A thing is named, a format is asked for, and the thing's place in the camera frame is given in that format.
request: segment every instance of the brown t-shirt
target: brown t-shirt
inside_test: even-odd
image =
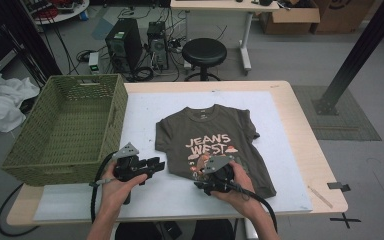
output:
[[[264,160],[252,145],[258,137],[249,110],[218,104],[184,108],[157,123],[155,149],[167,154],[170,173],[198,180],[206,156],[232,155],[240,161],[258,195],[276,195]]]

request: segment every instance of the computer tower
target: computer tower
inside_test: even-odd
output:
[[[105,38],[115,72],[131,73],[142,55],[136,19],[120,18]]]
[[[152,52],[152,67],[158,70],[168,69],[168,47],[164,22],[150,22],[148,28],[148,45]]]

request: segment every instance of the green basket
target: green basket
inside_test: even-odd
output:
[[[50,77],[2,169],[31,186],[92,182],[119,149],[126,105],[120,75]]]

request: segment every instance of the black tape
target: black tape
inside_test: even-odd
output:
[[[327,186],[329,187],[329,189],[341,189],[342,192],[351,191],[351,188],[348,184],[342,185],[341,182],[327,183]]]
[[[350,229],[350,222],[361,222],[360,219],[352,219],[352,218],[347,218],[345,216],[345,213],[342,213],[343,218],[330,218],[330,221],[339,221],[339,222],[345,222],[345,225],[347,225],[347,228]]]

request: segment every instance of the white cloth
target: white cloth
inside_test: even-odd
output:
[[[39,94],[39,88],[23,80],[4,80],[0,74],[0,132],[9,132],[20,125],[26,116],[20,111],[21,103]]]

